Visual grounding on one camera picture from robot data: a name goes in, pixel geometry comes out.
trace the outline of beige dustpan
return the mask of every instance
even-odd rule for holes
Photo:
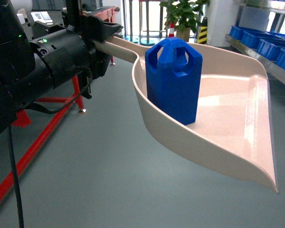
[[[163,146],[201,166],[278,192],[264,67],[241,54],[190,45],[203,55],[203,68],[197,120],[186,126],[147,98],[147,47],[112,38],[96,48],[134,63],[132,79],[145,126]]]

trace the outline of metal shelf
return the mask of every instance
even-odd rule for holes
[[[275,13],[285,14],[285,1],[272,0],[233,0],[233,2],[240,6],[249,6],[253,8],[272,11]]]
[[[237,50],[239,50],[243,54],[248,55],[248,56],[255,58],[258,61],[260,61],[268,73],[270,73],[272,76],[274,76],[279,81],[281,81],[283,84],[285,84],[285,70],[284,69],[277,66],[272,61],[264,58],[263,56],[258,54],[256,51],[245,46],[244,44],[242,44],[238,40],[232,38],[230,35],[226,34],[225,38],[233,47],[235,47]]]

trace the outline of green leaves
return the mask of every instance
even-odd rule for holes
[[[209,5],[210,0],[171,0],[170,6],[167,2],[161,2],[160,6],[166,7],[168,12],[165,25],[173,22],[176,24],[175,29],[185,31],[186,28],[191,28],[195,33],[197,24],[201,25],[199,15],[204,15],[203,5],[205,4]]]

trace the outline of potted plant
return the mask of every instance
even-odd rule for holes
[[[189,41],[190,30],[194,33],[197,31],[197,26],[201,25],[200,15],[203,13],[203,5],[210,4],[210,0],[171,0],[161,2],[160,6],[167,8],[167,17],[165,25],[169,26],[174,23],[176,36]]]

